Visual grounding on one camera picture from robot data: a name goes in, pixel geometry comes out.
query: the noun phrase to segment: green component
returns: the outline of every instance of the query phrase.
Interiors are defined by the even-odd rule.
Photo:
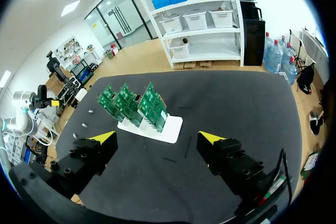
[[[120,111],[118,111],[115,106],[113,106],[113,99],[115,96],[116,93],[114,93],[111,90],[111,86],[108,85],[103,94],[99,96],[98,103],[115,119],[117,119],[119,122],[122,122],[125,116]]]
[[[167,120],[166,104],[158,93],[155,93],[153,83],[150,82],[138,106],[139,110],[159,132]]]
[[[125,83],[113,100],[113,106],[117,108],[128,120],[130,120],[136,127],[140,126],[143,119],[138,112],[138,104],[135,101],[136,94],[130,92],[128,85]]]

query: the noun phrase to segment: black wire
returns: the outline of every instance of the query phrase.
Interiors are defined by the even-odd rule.
[[[274,170],[274,173],[273,173],[273,176],[272,176],[272,179],[269,181],[266,189],[264,192],[262,192],[261,197],[256,201],[256,203],[260,203],[263,199],[263,196],[266,195],[266,193],[268,192],[268,190],[272,187],[273,185],[273,182],[274,180],[276,179],[276,177],[278,176],[279,174],[279,171],[280,171],[280,165],[281,165],[281,160],[283,160],[283,166],[285,167],[285,175],[286,175],[286,180],[287,180],[287,185],[288,185],[288,194],[289,194],[289,200],[288,200],[288,205],[287,207],[290,206],[291,202],[292,202],[292,186],[290,184],[290,181],[289,181],[289,173],[288,173],[288,166],[287,166],[287,156],[286,156],[286,153],[285,153],[285,150],[284,149],[281,149],[281,152],[280,152],[280,156],[279,156],[279,159],[278,159],[278,164],[277,164],[277,167],[275,168]]]
[[[278,163],[277,163],[277,167],[274,170],[272,179],[268,182],[268,185],[265,187],[265,190],[260,194],[259,199],[256,201],[256,205],[258,205],[263,200],[264,195],[266,195],[268,190],[272,187],[274,180],[278,176],[279,171],[280,171],[281,160],[282,160],[282,156],[283,156],[284,152],[285,152],[284,149],[281,149],[280,156],[279,156]]]
[[[292,202],[292,198],[293,198],[293,194],[292,194],[292,186],[290,184],[289,181],[289,174],[288,174],[288,167],[287,167],[287,156],[286,153],[283,153],[283,166],[285,167],[285,174],[286,174],[286,180],[287,180],[287,185],[288,185],[288,194],[289,194],[289,200],[288,200],[288,205],[287,208],[290,206],[291,202]]]

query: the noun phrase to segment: black mat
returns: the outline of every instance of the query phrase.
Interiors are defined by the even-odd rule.
[[[109,84],[119,90],[128,83],[130,90],[142,94],[150,81],[167,111],[183,118],[176,144],[118,129],[117,121],[97,103],[97,94]],[[89,114],[89,109],[96,113]],[[59,157],[68,153],[73,133],[92,137],[112,130],[117,132],[119,149],[104,173],[95,176],[80,194],[87,208],[109,216],[191,223],[219,223],[233,217],[240,198],[207,169],[196,150],[199,130],[237,138],[248,155],[265,163],[266,173],[275,168],[285,148],[293,190],[298,181],[300,121],[290,86],[277,74],[181,71],[101,78],[68,121],[57,153]],[[280,209],[287,201],[286,191],[278,200]]]

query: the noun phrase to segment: water bottle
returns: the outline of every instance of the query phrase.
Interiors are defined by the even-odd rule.
[[[277,39],[274,40],[274,45],[268,50],[268,59],[265,62],[265,67],[268,72],[278,73],[281,67],[282,55],[284,55],[282,48]]]
[[[284,35],[281,37],[281,39],[279,40],[279,45],[280,47],[282,47],[282,49],[284,49],[286,47],[286,42],[285,42],[285,37]]]
[[[282,57],[282,62],[289,62],[290,57],[295,56],[293,50],[290,48],[290,43],[287,42],[287,47],[284,49],[283,57]]]
[[[294,64],[294,56],[290,57],[289,61],[284,61],[281,66],[281,72],[285,72],[288,78],[288,83],[290,85],[293,85],[296,75],[298,74],[298,71],[296,70],[296,66]]]
[[[265,37],[265,45],[264,45],[264,57],[263,57],[263,63],[266,62],[267,60],[267,53],[268,53],[268,50],[269,48],[273,46],[273,41],[272,39],[269,37],[269,33],[266,32],[266,37]]]

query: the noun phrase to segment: white stand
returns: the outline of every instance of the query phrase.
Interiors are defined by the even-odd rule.
[[[162,132],[158,132],[145,119],[142,120],[139,127],[136,127],[129,120],[124,119],[118,123],[118,128],[128,131],[140,136],[145,136],[151,139],[159,140],[166,143],[175,144],[179,137],[180,129],[183,119],[178,116],[171,116],[168,114],[166,123],[164,124]]]

